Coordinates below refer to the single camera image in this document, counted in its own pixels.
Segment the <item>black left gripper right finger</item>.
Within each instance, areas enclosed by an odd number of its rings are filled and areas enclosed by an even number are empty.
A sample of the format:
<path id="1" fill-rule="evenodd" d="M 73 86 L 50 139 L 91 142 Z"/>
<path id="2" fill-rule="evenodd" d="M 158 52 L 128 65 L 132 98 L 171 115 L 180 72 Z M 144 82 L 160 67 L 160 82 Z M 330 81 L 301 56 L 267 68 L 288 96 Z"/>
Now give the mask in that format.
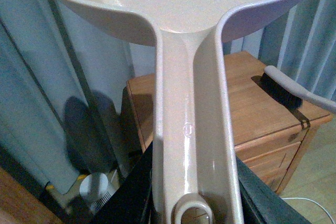
<path id="1" fill-rule="evenodd" d="M 236 158 L 244 223 L 309 223 Z"/>

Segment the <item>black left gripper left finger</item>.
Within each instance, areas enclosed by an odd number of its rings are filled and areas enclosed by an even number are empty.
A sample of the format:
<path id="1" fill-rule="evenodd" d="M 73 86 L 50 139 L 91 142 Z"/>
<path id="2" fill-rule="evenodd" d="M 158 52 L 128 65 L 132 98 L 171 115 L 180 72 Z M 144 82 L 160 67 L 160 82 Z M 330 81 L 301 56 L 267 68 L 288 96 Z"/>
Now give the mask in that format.
<path id="1" fill-rule="evenodd" d="M 98 223 L 149 223 L 152 208 L 150 144 L 120 188 L 98 212 Z"/>

